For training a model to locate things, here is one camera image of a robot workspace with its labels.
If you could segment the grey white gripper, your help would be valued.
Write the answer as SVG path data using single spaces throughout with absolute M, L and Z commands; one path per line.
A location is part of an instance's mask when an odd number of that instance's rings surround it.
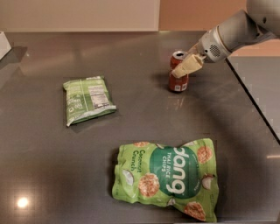
M 200 70 L 204 65 L 204 59 L 209 63 L 224 60 L 232 52 L 228 42 L 229 29 L 224 25 L 215 26 L 187 51 L 189 55 L 171 71 L 171 74 L 178 79 Z

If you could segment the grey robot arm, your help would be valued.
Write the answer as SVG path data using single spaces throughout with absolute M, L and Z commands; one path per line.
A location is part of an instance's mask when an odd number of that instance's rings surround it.
M 207 62 L 224 60 L 244 47 L 280 37 L 280 0 L 247 0 L 246 10 L 207 31 L 171 74 L 181 78 L 200 70 Z

